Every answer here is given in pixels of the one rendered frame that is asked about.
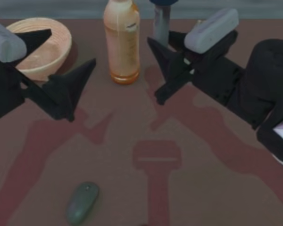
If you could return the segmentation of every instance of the plastic bottle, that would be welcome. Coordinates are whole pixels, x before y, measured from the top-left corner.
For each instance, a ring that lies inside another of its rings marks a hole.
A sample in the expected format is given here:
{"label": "plastic bottle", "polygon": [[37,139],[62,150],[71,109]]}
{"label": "plastic bottle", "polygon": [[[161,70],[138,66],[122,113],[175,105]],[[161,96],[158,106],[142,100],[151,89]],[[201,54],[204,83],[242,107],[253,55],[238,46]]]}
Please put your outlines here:
{"label": "plastic bottle", "polygon": [[132,0],[109,0],[104,11],[109,68],[112,80],[131,84],[140,73],[140,15]]}

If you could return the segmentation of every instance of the beige bowl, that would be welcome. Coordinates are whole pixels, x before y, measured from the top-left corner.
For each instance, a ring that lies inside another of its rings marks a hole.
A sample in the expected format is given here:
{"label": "beige bowl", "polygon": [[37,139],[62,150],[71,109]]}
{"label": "beige bowl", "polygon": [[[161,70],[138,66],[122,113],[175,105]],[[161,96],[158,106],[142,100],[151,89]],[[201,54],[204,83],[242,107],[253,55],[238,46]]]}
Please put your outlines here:
{"label": "beige bowl", "polygon": [[71,49],[70,31],[59,21],[50,18],[20,20],[9,25],[7,29],[13,33],[51,29],[52,36],[17,66],[31,80],[47,81],[48,76],[62,66]]}

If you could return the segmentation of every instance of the bowl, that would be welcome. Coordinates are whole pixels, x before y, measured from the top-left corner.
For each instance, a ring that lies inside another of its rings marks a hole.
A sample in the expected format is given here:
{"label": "bowl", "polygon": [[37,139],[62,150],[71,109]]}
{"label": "bowl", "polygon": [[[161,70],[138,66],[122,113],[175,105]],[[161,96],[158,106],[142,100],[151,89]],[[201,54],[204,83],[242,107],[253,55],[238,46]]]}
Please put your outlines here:
{"label": "bowl", "polygon": [[52,36],[16,67],[29,79],[48,81],[66,60],[72,45],[72,36],[61,22],[44,17],[17,21],[7,27],[13,33],[51,29]]}

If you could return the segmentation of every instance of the table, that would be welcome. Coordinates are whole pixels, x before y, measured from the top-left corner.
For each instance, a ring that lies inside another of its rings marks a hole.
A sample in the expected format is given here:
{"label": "table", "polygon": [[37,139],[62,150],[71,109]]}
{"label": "table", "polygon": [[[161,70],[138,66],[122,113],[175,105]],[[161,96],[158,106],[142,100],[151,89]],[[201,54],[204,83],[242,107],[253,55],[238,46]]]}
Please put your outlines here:
{"label": "table", "polygon": [[[151,20],[141,23],[142,73],[130,86],[110,79],[101,20],[61,22],[75,44],[60,72],[93,57],[97,67],[75,122],[53,121],[30,101],[0,120],[0,226],[67,225],[83,181],[101,187],[85,226],[283,226],[283,167],[246,123],[190,85],[155,103]],[[172,20],[171,29],[195,23]],[[283,39],[283,20],[243,20],[237,30],[228,57],[245,66],[257,42]]]}

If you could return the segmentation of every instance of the bottle label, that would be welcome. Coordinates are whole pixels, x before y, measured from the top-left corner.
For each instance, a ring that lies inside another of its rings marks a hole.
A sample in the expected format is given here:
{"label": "bottle label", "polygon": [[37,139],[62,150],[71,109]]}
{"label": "bottle label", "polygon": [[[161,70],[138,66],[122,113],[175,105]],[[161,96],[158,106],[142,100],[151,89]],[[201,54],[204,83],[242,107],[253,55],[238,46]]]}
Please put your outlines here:
{"label": "bottle label", "polygon": [[127,77],[139,70],[139,28],[129,24],[117,31],[105,27],[109,66],[112,73]]}

